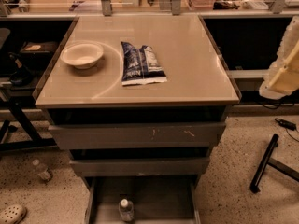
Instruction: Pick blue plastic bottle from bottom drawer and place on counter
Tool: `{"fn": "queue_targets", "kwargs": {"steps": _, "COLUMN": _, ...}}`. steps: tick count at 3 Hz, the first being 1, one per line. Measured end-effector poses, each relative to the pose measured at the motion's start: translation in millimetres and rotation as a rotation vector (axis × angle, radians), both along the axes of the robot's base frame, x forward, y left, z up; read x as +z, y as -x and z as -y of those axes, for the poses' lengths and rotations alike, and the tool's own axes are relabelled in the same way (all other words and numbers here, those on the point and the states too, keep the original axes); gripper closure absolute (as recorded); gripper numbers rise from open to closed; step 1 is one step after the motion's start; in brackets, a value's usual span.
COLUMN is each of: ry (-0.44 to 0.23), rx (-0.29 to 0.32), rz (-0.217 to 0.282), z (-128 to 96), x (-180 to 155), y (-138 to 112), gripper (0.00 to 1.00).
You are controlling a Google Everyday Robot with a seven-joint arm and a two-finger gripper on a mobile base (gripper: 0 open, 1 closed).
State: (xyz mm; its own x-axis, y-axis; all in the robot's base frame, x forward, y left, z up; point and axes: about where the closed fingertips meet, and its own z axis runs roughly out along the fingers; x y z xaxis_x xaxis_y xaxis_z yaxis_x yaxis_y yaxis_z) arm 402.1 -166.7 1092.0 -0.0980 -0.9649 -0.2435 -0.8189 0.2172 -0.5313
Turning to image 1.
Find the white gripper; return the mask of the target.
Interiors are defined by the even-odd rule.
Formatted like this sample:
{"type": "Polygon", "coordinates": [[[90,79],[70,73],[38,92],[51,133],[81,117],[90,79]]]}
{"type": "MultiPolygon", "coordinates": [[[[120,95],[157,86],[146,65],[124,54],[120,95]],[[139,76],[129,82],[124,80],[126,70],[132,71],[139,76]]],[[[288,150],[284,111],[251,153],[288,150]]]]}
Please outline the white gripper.
{"type": "Polygon", "coordinates": [[[299,16],[293,16],[281,39],[277,59],[271,63],[259,94],[267,99],[279,100],[299,89],[299,16]]]}

